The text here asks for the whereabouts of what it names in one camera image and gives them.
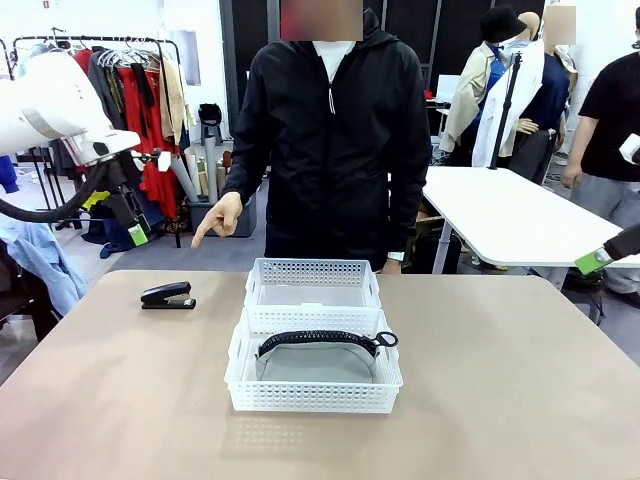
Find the white board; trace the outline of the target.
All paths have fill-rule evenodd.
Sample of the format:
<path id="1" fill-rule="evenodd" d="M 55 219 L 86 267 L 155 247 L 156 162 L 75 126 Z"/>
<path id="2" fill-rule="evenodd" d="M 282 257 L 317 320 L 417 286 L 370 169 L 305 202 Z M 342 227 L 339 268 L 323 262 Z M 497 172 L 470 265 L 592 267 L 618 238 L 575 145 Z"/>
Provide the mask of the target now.
<path id="1" fill-rule="evenodd" d="M 464 86 L 465 81 L 461 75 L 439 75 L 436 86 L 436 102 L 441 104 L 452 104 L 454 99 L 460 95 L 460 91 Z"/>

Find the red dress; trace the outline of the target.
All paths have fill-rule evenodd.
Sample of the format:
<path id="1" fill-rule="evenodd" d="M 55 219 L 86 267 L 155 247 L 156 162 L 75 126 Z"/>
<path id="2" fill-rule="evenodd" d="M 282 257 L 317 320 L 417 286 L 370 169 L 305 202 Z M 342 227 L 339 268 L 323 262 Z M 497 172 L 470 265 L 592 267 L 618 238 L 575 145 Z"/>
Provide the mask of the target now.
<path id="1" fill-rule="evenodd" d="M 127 128 L 140 138 L 135 150 L 154 153 L 160 149 L 177 154 L 179 147 L 163 136 L 159 74 L 145 70 L 139 64 L 121 67 L 118 73 L 124 94 Z M 159 204 L 166 218 L 177 217 L 179 182 L 171 169 L 162 172 L 155 164 L 148 163 L 142 171 L 139 186 L 148 200 Z"/>

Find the black tripod pole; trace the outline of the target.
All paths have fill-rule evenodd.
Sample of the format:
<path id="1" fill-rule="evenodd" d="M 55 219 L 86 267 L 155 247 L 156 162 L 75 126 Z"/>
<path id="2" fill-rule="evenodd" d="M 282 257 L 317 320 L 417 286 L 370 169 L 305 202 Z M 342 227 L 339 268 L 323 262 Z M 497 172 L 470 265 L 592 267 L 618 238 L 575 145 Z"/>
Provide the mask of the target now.
<path id="1" fill-rule="evenodd" d="M 502 145 L 502 139 L 503 139 L 505 128 L 506 128 L 509 111 L 510 111 L 511 105 L 512 105 L 513 92 L 514 92 L 515 85 L 516 85 L 516 82 L 517 82 L 517 77 L 518 77 L 518 74 L 519 74 L 521 63 L 522 63 L 522 53 L 521 52 L 516 52 L 514 57 L 513 57 L 513 63 L 512 63 L 511 68 L 510 68 L 511 73 L 508 76 L 508 87 L 507 87 L 506 94 L 505 94 L 505 99 L 504 99 L 504 102 L 503 102 L 503 105 L 502 105 L 502 114 L 501 114 L 501 117 L 500 117 L 498 130 L 497 130 L 497 133 L 496 133 L 496 139 L 495 139 L 493 153 L 492 153 L 492 157 L 491 157 L 491 163 L 490 163 L 490 166 L 489 166 L 489 168 L 491 170 L 496 170 L 497 169 L 497 162 L 498 162 L 499 152 L 500 152 L 501 145 Z"/>

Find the black stapler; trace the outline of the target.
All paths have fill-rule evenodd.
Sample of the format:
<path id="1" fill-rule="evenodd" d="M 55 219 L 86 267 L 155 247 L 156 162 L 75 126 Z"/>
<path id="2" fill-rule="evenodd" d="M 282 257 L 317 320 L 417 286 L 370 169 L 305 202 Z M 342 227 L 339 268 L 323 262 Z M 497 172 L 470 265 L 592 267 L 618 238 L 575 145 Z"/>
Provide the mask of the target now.
<path id="1" fill-rule="evenodd" d="M 188 281 L 175 282 L 145 290 L 140 301 L 143 310 L 193 310 L 196 299 L 191 295 Z"/>

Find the white framed wall panel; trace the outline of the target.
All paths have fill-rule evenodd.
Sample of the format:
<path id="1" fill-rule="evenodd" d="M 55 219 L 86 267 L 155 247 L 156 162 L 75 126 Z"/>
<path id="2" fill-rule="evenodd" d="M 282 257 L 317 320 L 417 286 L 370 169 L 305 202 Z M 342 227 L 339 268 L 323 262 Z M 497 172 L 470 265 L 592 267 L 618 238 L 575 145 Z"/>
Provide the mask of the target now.
<path id="1" fill-rule="evenodd" d="M 178 47 L 186 83 L 189 86 L 200 86 L 201 75 L 196 32 L 174 30 L 171 32 L 171 40 Z"/>

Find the royal blue garment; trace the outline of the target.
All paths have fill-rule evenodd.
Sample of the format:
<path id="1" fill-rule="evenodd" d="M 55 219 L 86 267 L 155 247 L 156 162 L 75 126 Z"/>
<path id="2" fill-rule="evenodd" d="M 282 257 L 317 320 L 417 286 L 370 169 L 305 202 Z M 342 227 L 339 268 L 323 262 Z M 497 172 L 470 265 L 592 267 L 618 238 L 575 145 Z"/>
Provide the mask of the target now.
<path id="1" fill-rule="evenodd" d="M 19 191 L 16 172 L 9 155 L 0 156 L 0 186 L 7 194 Z"/>

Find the grey jacket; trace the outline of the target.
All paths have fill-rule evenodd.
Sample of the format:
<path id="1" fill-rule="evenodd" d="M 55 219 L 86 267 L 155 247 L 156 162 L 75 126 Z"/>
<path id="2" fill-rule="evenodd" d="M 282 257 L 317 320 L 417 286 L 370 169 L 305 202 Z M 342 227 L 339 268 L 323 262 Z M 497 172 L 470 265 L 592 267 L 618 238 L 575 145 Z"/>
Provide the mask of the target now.
<path id="1" fill-rule="evenodd" d="M 116 102 L 111 94 L 105 70 L 98 64 L 98 59 L 103 50 L 94 51 L 89 60 L 88 78 L 97 92 L 103 111 L 115 129 L 125 130 L 126 125 L 119 112 Z"/>

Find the person's left forearm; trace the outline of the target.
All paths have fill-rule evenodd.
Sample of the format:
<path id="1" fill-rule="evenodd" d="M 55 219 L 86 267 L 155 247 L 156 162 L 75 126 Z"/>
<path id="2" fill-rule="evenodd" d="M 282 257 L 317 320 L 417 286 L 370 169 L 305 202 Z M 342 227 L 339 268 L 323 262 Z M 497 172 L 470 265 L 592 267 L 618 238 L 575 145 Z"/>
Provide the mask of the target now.
<path id="1" fill-rule="evenodd" d="M 387 252 L 405 252 L 421 203 L 422 189 L 432 157 L 430 137 L 416 144 L 403 143 L 389 166 Z"/>

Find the beige hanging garment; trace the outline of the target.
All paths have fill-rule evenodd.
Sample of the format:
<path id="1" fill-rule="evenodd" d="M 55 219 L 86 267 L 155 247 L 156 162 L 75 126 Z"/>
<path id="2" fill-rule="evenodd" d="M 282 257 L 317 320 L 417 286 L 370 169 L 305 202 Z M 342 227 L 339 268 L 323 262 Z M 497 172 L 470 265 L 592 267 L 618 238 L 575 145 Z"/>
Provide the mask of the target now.
<path id="1" fill-rule="evenodd" d="M 163 63 L 159 80 L 162 134 L 165 139 L 173 139 L 179 145 L 185 119 L 181 73 L 175 61 L 165 59 Z"/>

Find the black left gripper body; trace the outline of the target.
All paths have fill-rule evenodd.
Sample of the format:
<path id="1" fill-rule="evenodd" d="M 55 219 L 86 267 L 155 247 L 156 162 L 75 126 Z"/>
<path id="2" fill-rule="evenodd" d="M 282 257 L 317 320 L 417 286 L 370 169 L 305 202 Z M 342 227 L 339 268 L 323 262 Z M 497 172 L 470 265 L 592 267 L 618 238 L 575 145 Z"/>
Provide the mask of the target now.
<path id="1" fill-rule="evenodd" d="M 118 162 L 107 164 L 106 178 L 110 195 L 104 201 L 105 205 L 123 228 L 135 227 L 139 224 L 137 200 Z"/>

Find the mannequin with navy top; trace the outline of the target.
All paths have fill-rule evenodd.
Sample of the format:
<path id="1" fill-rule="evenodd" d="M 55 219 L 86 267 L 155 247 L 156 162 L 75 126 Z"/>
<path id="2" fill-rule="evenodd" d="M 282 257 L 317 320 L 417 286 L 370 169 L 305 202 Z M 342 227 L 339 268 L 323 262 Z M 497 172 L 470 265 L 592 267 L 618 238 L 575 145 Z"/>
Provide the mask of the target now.
<path id="1" fill-rule="evenodd" d="M 563 145 L 566 136 L 566 106 L 577 81 L 573 60 L 561 47 L 576 44 L 576 6 L 553 3 L 545 7 L 538 32 L 544 43 L 542 84 L 531 103 L 521 115 L 537 125 L 539 130 L 552 129 L 556 133 L 553 152 Z"/>

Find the black stool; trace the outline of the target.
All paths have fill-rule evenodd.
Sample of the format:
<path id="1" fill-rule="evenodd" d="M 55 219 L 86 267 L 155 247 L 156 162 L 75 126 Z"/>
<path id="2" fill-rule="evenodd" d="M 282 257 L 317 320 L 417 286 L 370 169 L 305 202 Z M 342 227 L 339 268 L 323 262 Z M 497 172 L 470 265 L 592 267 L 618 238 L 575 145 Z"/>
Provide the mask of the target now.
<path id="1" fill-rule="evenodd" d="M 205 145 L 205 140 L 213 138 L 216 146 L 223 143 L 220 125 L 222 122 L 222 111 L 217 104 L 203 103 L 199 106 L 198 115 L 200 120 L 201 145 Z"/>

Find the person's right forearm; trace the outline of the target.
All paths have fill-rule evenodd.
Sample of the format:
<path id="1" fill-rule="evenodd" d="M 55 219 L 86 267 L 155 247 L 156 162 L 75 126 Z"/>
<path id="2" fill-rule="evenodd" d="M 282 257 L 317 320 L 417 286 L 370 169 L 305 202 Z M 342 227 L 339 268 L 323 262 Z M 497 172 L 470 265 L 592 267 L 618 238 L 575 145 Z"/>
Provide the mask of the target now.
<path id="1" fill-rule="evenodd" d="M 268 138 L 258 124 L 239 126 L 223 193 L 237 193 L 245 205 L 262 182 L 269 151 Z"/>

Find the white perforated plastic basket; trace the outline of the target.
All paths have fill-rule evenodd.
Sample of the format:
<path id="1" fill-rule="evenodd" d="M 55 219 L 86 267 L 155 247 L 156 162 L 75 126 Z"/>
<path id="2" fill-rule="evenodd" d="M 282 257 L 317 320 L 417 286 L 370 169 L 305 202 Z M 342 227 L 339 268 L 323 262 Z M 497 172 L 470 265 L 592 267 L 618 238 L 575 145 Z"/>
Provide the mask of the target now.
<path id="1" fill-rule="evenodd" d="M 258 258 L 247 277 L 244 303 L 381 307 L 376 275 L 365 260 Z"/>
<path id="2" fill-rule="evenodd" d="M 367 337 L 392 331 L 380 309 L 246 307 L 233 330 L 224 380 L 237 411 L 388 414 L 403 385 L 398 345 L 381 350 L 370 383 L 269 382 L 256 379 L 255 354 L 269 337 L 289 331 L 337 330 Z"/>

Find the bystander in black t-shirt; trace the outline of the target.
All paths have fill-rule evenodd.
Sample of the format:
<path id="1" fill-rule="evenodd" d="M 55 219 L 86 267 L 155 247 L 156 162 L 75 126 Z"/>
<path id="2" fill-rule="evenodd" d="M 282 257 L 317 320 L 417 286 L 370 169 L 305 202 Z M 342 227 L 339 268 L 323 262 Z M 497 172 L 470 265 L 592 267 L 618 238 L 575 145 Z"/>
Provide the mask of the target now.
<path id="1" fill-rule="evenodd" d="M 640 136 L 640 53 L 630 53 L 597 75 L 579 111 L 568 163 L 583 175 L 570 200 L 625 229 L 640 223 L 640 166 L 619 148 Z"/>

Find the person in black jacket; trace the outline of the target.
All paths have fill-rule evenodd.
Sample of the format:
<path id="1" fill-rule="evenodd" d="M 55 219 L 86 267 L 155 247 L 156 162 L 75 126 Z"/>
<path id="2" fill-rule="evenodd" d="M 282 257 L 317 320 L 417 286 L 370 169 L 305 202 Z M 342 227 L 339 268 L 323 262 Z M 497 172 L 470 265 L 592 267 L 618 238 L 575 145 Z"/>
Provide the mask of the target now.
<path id="1" fill-rule="evenodd" d="M 357 41 L 281 40 L 252 61 L 235 132 L 268 138 L 269 257 L 387 261 L 392 155 L 430 137 L 428 111 L 414 50 L 371 10 L 360 25 Z"/>

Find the light blue shirt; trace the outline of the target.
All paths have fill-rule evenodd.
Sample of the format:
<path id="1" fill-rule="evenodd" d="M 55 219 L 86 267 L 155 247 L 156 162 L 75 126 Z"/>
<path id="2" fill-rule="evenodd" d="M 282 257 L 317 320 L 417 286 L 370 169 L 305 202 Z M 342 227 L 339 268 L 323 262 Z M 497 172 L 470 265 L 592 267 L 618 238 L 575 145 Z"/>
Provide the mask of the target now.
<path id="1" fill-rule="evenodd" d="M 72 266 L 51 229 L 0 213 L 0 240 L 9 256 L 46 286 L 54 310 L 67 315 L 86 295 L 84 278 Z"/>

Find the dark clothes pile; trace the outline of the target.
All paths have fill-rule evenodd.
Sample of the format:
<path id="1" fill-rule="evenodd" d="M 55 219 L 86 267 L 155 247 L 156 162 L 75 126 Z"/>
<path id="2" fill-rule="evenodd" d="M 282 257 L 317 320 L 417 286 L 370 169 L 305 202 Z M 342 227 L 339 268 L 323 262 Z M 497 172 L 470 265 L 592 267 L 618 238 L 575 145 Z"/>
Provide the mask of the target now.
<path id="1" fill-rule="evenodd" d="M 110 208 L 96 203 L 89 210 L 89 215 L 90 222 L 87 232 L 83 233 L 81 238 L 88 243 L 102 247 L 101 259 L 136 247 L 128 230 L 120 225 Z M 156 206 L 146 207 L 144 215 L 150 227 L 146 233 L 147 241 L 151 242 L 162 234 L 165 217 Z"/>

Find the grey storage bin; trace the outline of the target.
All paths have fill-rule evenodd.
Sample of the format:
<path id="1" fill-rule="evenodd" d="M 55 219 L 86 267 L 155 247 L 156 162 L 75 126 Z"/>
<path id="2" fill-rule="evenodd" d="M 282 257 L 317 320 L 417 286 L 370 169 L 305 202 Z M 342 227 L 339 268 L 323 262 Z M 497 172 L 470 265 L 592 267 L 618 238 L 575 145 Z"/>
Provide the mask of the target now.
<path id="1" fill-rule="evenodd" d="M 192 224 L 192 230 L 196 231 L 197 227 L 204 219 L 204 216 L 213 207 L 208 202 L 187 202 L 189 209 L 190 220 Z M 238 219 L 236 230 L 233 234 L 234 238 L 248 238 L 250 237 L 257 224 L 257 200 L 256 195 L 252 195 L 244 206 L 244 209 Z"/>

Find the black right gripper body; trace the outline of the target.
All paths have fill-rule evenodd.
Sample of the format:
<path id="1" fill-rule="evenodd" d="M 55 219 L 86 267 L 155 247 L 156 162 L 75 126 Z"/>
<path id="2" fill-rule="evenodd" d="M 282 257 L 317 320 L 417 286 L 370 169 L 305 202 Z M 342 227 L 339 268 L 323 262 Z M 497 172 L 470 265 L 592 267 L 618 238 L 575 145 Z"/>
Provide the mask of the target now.
<path id="1" fill-rule="evenodd" d="M 640 227 L 624 229 L 607 240 L 603 247 L 613 261 L 640 254 Z"/>

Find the grey leaning tube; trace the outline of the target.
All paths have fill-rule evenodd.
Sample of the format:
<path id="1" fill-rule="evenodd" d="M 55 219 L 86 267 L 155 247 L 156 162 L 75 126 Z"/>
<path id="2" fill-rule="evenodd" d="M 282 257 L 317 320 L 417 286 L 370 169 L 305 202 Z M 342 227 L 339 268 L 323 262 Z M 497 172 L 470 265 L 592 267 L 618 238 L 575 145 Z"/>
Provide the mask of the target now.
<path id="1" fill-rule="evenodd" d="M 196 190 L 194 188 L 194 185 L 191 181 L 191 177 L 185 167 L 185 164 L 182 160 L 182 158 L 178 155 L 172 155 L 171 156 L 171 164 L 170 164 L 170 168 L 171 170 L 174 172 L 174 174 L 176 175 L 184 193 L 186 194 L 188 200 L 191 203 L 198 203 L 199 202 L 199 197 L 196 193 Z"/>

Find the mannequin with beige coat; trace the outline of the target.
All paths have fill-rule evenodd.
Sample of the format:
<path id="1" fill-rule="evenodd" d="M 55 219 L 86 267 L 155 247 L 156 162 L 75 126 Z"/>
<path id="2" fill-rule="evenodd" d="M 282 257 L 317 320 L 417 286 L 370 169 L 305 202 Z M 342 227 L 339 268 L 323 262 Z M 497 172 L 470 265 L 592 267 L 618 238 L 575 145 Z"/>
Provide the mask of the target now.
<path id="1" fill-rule="evenodd" d="M 504 42 L 481 41 L 469 55 L 460 74 L 465 86 L 449 107 L 439 144 L 446 166 L 470 167 L 486 97 L 508 69 Z"/>

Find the black bucket hat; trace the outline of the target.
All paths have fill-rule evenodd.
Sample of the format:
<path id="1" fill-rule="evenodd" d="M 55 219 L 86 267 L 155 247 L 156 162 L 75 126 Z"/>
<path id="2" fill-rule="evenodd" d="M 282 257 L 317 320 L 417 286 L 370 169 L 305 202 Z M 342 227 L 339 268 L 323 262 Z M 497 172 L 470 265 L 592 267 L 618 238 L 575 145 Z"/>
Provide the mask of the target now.
<path id="1" fill-rule="evenodd" d="M 482 40 L 497 44 L 520 35 L 527 29 L 510 5 L 498 5 L 489 9 L 480 22 Z"/>

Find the grey upright tube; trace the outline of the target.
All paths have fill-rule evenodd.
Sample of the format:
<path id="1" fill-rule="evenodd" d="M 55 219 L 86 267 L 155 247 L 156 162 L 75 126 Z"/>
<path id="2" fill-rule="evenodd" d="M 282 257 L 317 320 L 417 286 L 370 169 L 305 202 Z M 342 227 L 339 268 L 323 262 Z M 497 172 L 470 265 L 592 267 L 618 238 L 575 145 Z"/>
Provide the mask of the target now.
<path id="1" fill-rule="evenodd" d="M 214 205 L 218 201 L 217 160 L 215 147 L 216 144 L 213 137 L 209 137 L 204 140 L 208 201 L 212 205 Z"/>

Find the black metal clothes rack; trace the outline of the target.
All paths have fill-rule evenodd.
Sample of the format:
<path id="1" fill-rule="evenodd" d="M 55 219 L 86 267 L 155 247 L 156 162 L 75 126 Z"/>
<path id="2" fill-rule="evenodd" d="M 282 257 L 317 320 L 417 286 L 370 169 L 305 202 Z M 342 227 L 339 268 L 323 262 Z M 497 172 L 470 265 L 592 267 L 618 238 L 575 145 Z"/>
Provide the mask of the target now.
<path id="1" fill-rule="evenodd" d="M 143 69 L 160 72 L 164 69 L 163 61 L 175 61 L 180 69 L 182 88 L 184 80 L 181 70 L 180 55 L 177 45 L 172 40 L 154 39 L 151 37 L 116 37 L 116 36 L 26 36 L 13 40 L 12 49 L 6 55 L 7 72 L 11 80 L 21 77 L 27 68 L 27 61 L 43 53 L 69 53 L 88 74 L 89 58 L 75 57 L 75 53 L 82 49 L 103 50 L 98 64 L 105 70 L 111 94 L 126 125 L 124 94 L 118 69 L 139 64 Z M 187 106 L 185 104 L 185 119 L 182 129 L 179 152 L 174 155 L 183 156 L 184 150 L 190 145 L 187 133 Z"/>

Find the white table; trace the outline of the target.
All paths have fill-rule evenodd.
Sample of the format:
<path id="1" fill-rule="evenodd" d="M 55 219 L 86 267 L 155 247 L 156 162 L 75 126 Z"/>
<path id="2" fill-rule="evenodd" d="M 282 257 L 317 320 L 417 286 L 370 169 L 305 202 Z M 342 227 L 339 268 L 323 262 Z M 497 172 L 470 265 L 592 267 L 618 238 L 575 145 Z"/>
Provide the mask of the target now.
<path id="1" fill-rule="evenodd" d="M 572 267 L 621 231 L 505 169 L 431 166 L 423 194 L 494 265 Z"/>

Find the grey zipper pencil pouch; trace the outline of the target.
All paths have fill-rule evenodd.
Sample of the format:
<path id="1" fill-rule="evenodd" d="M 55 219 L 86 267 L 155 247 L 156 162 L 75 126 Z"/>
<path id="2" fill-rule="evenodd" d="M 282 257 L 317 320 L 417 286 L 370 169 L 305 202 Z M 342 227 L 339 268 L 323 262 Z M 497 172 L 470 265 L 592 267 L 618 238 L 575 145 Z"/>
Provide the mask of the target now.
<path id="1" fill-rule="evenodd" d="M 255 354 L 256 379 L 269 382 L 366 383 L 375 380 L 376 360 L 398 337 L 337 330 L 302 330 L 267 338 Z"/>

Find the person's right hand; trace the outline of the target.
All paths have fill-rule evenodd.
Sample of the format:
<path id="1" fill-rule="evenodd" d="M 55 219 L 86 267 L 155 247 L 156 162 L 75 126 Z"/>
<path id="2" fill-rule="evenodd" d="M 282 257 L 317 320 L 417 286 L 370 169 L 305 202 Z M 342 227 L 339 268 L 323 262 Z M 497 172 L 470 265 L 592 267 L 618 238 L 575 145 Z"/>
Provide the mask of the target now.
<path id="1" fill-rule="evenodd" d="M 220 238 L 232 236 L 242 210 L 243 202 L 238 192 L 224 194 L 198 225 L 191 247 L 198 248 L 209 231 L 213 231 Z"/>

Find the mannequin with white coat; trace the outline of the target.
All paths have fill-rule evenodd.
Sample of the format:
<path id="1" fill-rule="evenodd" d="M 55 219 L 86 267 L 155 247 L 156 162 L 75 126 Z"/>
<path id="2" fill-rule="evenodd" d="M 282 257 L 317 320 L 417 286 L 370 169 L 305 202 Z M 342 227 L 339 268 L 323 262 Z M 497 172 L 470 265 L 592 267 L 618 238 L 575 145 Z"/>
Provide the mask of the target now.
<path id="1" fill-rule="evenodd" d="M 481 29 L 505 67 L 485 96 L 471 157 L 472 166 L 490 167 L 512 155 L 517 123 L 542 84 L 544 45 L 518 38 L 527 25 L 508 5 L 492 8 Z"/>

